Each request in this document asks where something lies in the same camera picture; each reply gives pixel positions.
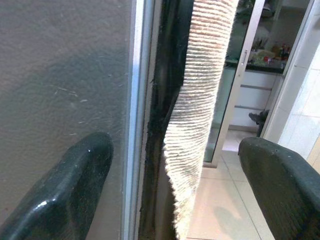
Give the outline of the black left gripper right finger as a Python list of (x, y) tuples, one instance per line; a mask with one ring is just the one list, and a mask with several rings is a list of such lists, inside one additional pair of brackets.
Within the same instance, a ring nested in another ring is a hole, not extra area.
[(276, 240), (320, 238), (320, 175), (297, 152), (260, 137), (238, 148), (242, 170)]

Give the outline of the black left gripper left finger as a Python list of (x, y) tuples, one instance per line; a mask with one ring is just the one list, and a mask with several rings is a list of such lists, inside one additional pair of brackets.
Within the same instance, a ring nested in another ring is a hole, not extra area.
[(0, 227), (2, 240), (84, 240), (108, 176), (114, 146), (105, 132), (71, 146)]

